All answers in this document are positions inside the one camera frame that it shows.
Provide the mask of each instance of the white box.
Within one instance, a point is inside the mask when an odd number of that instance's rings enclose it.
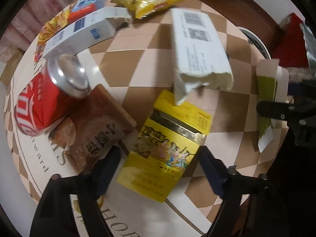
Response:
[[[47,41],[43,57],[57,50],[75,55],[114,36],[116,29],[131,18],[126,8],[104,7],[75,21]]]
[[[184,9],[172,9],[175,54],[174,96],[180,105],[199,86],[230,90],[233,73],[209,16]]]

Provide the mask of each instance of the checkered tablecloth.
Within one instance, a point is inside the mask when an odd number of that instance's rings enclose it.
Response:
[[[115,6],[110,1],[106,5]],[[231,92],[202,88],[194,91],[188,98],[189,102],[213,116],[211,132],[205,145],[226,166],[236,165],[241,174],[257,177],[267,172],[282,145],[287,128],[284,122],[279,122],[273,129],[273,141],[262,153],[259,152],[255,67],[263,56],[236,26],[201,1],[184,0],[177,6],[209,15],[229,56],[234,75]],[[171,24],[169,10],[147,19],[133,20],[128,28],[119,30],[115,37],[100,42],[87,51],[93,58],[93,63],[99,67],[106,88],[137,121],[138,130],[161,90],[170,89],[173,84]],[[33,66],[31,60],[33,57],[29,56],[20,63],[27,64],[27,61],[28,65]],[[21,159],[21,151],[13,133],[12,109],[15,101],[10,94],[9,86],[4,107],[9,147],[22,182],[38,202],[40,193],[29,177],[32,168],[27,167]],[[187,180],[185,195],[213,222],[221,200],[213,193],[195,159],[184,177]]]

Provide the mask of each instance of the blue label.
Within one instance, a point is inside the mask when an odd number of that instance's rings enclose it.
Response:
[[[90,32],[91,32],[91,34],[92,34],[94,39],[101,38],[101,35],[98,33],[98,29],[97,28],[91,29]]]
[[[74,32],[78,31],[79,29],[84,27],[84,19],[85,17],[81,18],[80,20],[77,20],[75,23]]]

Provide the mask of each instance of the table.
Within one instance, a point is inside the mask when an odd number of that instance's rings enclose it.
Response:
[[[110,1],[107,6],[115,6]],[[258,102],[255,67],[263,56],[231,22],[199,0],[184,0],[180,8],[203,11],[211,18],[229,56],[234,75],[231,92],[202,88],[190,94],[188,101],[213,116],[205,145],[226,166],[248,176],[265,173],[281,146],[287,128],[282,122],[273,129],[274,139],[258,151]],[[136,120],[137,130],[124,139],[122,149],[130,150],[161,90],[173,83],[171,48],[171,12],[163,11],[143,20],[133,20],[116,36],[79,53],[91,87],[103,84]],[[7,90],[4,106],[8,144],[21,180],[35,202],[51,175],[75,175],[62,148],[51,144],[47,135],[23,135],[12,120],[18,94],[45,63],[34,65],[37,39],[24,54]],[[133,236],[200,236],[213,222],[221,199],[215,195],[196,160],[164,203],[142,197],[112,181],[104,197],[102,213],[113,225],[114,236],[135,232]],[[80,214],[74,211],[82,236],[86,236]],[[125,225],[118,230],[115,225]]]

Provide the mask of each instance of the pink curtain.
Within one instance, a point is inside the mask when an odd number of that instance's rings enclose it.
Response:
[[[42,26],[73,1],[28,0],[0,40],[0,61],[6,63],[18,48],[25,51]]]

